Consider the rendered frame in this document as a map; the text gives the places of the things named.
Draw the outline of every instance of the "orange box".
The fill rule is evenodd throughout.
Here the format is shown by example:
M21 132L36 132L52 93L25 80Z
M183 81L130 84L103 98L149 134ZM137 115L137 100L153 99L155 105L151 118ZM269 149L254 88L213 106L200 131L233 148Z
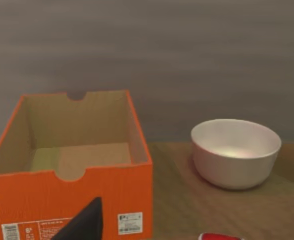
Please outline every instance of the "orange box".
M96 197L103 240L151 238L152 175L127 90L24 95L0 138L0 240L50 240Z

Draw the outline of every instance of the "label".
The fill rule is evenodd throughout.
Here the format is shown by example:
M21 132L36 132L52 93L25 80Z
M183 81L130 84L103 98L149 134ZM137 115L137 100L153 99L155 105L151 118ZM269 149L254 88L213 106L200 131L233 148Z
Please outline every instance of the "label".
M143 232L143 213L118 214L118 235L140 234Z
M51 240L71 218L2 224L3 240Z

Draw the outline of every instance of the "red object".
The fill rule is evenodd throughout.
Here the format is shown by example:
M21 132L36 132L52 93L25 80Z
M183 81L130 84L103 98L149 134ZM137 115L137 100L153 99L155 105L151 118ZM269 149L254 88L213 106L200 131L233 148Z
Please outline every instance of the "red object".
M217 233L202 233L198 240L244 240L239 237L235 236L227 236L223 234L217 234Z

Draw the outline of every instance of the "bowl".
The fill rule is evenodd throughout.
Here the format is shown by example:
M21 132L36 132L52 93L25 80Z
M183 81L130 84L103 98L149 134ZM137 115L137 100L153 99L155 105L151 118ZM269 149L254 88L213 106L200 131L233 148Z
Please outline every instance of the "bowl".
M191 130L193 161L208 182L231 190L262 184L271 174L281 138L271 129L239 119L214 119Z

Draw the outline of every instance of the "wall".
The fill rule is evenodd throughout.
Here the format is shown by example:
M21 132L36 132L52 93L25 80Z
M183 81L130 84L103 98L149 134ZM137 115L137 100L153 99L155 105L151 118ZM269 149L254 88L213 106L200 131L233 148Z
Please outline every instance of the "wall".
M0 133L20 94L124 88L150 141L212 118L294 141L294 0L0 0Z

